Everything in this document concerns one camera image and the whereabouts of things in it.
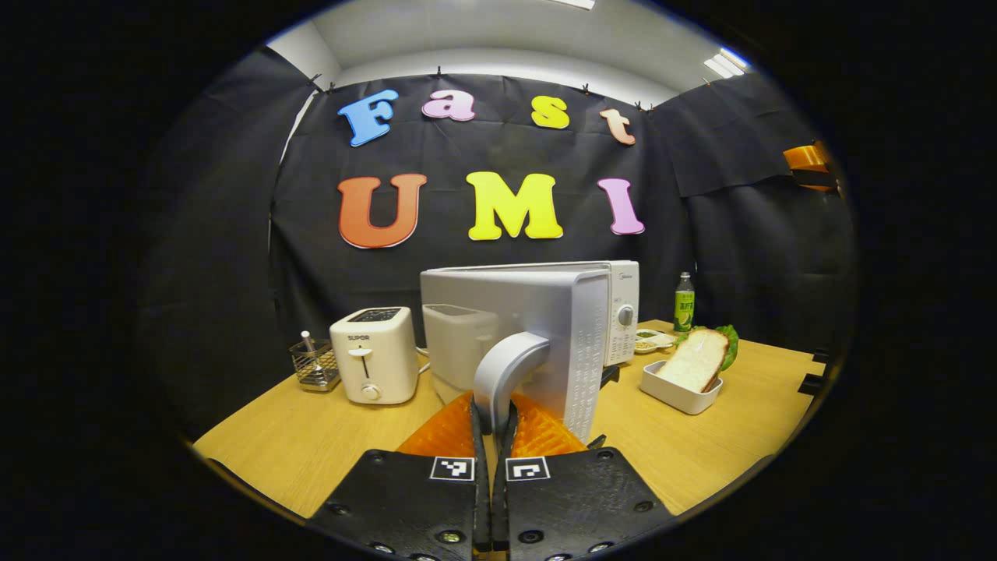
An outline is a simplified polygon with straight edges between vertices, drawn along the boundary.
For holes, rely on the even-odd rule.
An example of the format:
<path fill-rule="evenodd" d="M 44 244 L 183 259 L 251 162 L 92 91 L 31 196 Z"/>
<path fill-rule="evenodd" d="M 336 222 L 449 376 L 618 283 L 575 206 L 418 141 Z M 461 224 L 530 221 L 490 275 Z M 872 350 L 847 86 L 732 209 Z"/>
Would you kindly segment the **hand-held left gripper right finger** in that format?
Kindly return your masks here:
<path fill-rule="evenodd" d="M 509 560 L 601 556 L 675 523 L 621 451 L 581 443 L 520 392 L 495 443 L 491 546 Z"/>

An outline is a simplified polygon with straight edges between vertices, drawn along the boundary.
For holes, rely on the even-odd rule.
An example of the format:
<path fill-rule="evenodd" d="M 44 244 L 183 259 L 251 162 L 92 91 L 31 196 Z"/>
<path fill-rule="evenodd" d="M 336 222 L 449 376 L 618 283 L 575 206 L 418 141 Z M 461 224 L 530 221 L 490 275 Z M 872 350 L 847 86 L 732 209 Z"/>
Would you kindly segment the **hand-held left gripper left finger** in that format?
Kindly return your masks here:
<path fill-rule="evenodd" d="M 310 526 L 402 560 L 488 556 L 491 484 L 473 394 L 453 399 L 396 450 L 365 451 Z"/>

